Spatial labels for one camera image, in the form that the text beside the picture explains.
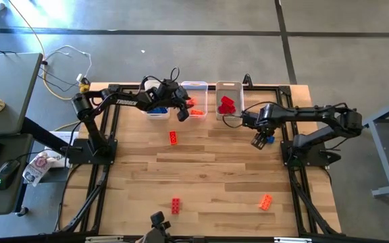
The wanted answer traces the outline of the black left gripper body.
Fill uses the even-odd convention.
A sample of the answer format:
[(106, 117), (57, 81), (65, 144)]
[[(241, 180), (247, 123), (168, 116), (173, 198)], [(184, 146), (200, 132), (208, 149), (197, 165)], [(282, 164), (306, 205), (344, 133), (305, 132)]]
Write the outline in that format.
[(190, 97), (187, 90), (176, 81), (164, 79), (155, 91), (155, 94), (157, 95), (156, 107), (179, 109), (188, 109), (190, 107), (188, 104)]

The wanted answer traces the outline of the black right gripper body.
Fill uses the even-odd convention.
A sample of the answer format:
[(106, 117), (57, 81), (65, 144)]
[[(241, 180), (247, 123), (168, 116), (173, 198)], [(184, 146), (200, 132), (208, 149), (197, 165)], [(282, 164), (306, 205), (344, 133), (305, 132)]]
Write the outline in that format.
[(269, 121), (273, 107), (272, 104), (267, 104), (258, 113), (251, 111), (242, 112), (242, 126), (256, 130), (259, 133), (274, 134), (278, 125), (273, 121)]

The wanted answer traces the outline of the clear plastic bin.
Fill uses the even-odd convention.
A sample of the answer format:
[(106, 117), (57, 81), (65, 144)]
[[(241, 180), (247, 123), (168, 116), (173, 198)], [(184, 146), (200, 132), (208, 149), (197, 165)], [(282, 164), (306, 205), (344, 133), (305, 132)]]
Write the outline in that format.
[(189, 113), (193, 109), (198, 109), (203, 111), (204, 115), (191, 115), (189, 118), (193, 119), (205, 119), (207, 116), (207, 92), (208, 92), (208, 84), (206, 82), (201, 81), (184, 81), (181, 83), (181, 85), (185, 88), (185, 90), (188, 93), (188, 96), (191, 98), (195, 98), (197, 100), (197, 104), (192, 107), (188, 108)]

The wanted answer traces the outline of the white plastic bin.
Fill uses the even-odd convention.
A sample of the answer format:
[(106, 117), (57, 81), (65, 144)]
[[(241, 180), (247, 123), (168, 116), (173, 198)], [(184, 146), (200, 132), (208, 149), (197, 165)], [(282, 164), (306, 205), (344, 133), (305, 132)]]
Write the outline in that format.
[(216, 119), (221, 120), (223, 115), (219, 114), (217, 108), (222, 105), (221, 98), (223, 96), (227, 96), (234, 101), (234, 105), (236, 108), (236, 112), (232, 114), (232, 116), (228, 116), (225, 120), (236, 120), (237, 116), (241, 114), (244, 110), (244, 95), (243, 95), (243, 87), (240, 82), (227, 82), (227, 81), (219, 81), (215, 85), (215, 93), (216, 93)]
[[(160, 82), (156, 80), (148, 80), (145, 82), (145, 89), (148, 90), (152, 87), (159, 88)], [(167, 113), (156, 113), (151, 114), (146, 111), (142, 112), (146, 115), (147, 119), (169, 119), (170, 117), (170, 109), (167, 108)]]

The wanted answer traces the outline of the white cardboard box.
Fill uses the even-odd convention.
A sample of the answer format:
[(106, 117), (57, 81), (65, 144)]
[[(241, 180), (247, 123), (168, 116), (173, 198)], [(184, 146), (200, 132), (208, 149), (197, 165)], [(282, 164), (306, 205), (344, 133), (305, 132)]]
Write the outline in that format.
[[(62, 139), (64, 142), (69, 142), (71, 132), (51, 132), (56, 137)], [(69, 159), (65, 159), (63, 155), (60, 155), (59, 153), (55, 151), (51, 151), (49, 147), (45, 147), (46, 153), (48, 156), (53, 157), (55, 159), (55, 162), (52, 163), (52, 168), (71, 168), (72, 165), (69, 163)]]

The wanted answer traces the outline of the black desk leg bar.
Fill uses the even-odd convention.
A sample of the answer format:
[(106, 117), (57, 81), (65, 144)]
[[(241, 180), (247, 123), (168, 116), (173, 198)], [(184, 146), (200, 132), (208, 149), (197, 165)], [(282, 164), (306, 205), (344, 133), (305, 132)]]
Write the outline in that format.
[(68, 143), (53, 135), (48, 130), (42, 128), (40, 125), (27, 117), (24, 118), (20, 133), (30, 134), (37, 142), (45, 145), (60, 155), (65, 155)]

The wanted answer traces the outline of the white printed snack bag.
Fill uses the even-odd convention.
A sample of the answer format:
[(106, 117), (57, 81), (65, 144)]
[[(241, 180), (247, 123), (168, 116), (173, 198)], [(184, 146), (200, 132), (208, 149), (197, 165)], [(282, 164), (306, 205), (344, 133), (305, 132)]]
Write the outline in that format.
[(27, 184), (35, 187), (56, 161), (55, 157), (50, 157), (46, 152), (41, 152), (25, 167), (22, 177)]

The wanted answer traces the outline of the light grey desk top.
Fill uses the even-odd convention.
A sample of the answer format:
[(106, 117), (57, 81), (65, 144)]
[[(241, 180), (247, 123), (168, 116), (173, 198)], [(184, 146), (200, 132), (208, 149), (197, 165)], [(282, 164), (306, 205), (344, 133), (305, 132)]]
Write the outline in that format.
[(42, 60), (41, 53), (0, 54), (0, 136), (22, 129)]

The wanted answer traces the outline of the black computer mouse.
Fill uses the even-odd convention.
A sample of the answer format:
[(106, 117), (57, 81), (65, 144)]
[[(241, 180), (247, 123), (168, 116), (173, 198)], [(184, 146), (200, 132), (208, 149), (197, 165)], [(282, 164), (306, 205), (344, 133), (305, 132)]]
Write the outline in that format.
[(0, 190), (6, 190), (11, 186), (19, 167), (20, 162), (16, 159), (6, 161), (0, 167)]

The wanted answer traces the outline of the dark grey desk top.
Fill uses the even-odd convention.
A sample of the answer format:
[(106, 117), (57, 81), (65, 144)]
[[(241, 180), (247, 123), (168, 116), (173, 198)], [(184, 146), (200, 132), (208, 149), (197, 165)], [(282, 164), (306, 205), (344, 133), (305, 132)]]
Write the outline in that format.
[(22, 170), (26, 166), (31, 146), (32, 136), (29, 134), (0, 137), (0, 167), (12, 159), (20, 162), (20, 167), (11, 186), (6, 190), (0, 190), (0, 215), (11, 213), (16, 207), (22, 183)]

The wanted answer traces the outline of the black diagonal frame strut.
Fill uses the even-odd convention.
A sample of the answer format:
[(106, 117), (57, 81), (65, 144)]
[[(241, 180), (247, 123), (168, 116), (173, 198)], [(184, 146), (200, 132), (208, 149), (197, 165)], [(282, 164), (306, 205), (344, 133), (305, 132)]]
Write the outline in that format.
[(101, 194), (103, 190), (105, 190), (108, 175), (109, 175), (109, 165), (105, 165), (103, 167), (103, 171), (100, 177), (100, 180), (95, 185), (93, 191), (86, 197), (84, 204), (81, 206), (77, 214), (72, 218), (72, 220), (59, 232), (74, 232), (74, 230), (78, 227), (79, 223), (86, 216), (87, 211), (91, 208), (95, 199)]
[[(299, 236), (306, 234), (320, 235), (318, 229), (323, 235), (340, 235), (334, 230), (328, 222), (322, 217), (311, 200), (308, 177), (305, 167), (289, 167), (288, 174), (291, 185), (292, 200), (296, 217), (296, 224)], [(303, 216), (301, 212), (301, 202), (304, 203), (309, 220), (309, 231), (305, 229)]]

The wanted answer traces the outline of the silver metal bracket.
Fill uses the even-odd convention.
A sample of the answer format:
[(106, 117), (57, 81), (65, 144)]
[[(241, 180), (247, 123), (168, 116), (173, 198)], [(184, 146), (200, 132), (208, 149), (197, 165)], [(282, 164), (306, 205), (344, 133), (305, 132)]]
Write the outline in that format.
[(274, 237), (274, 243), (312, 243), (310, 238)]
[(121, 236), (90, 236), (86, 237), (84, 243), (120, 243), (124, 242)]

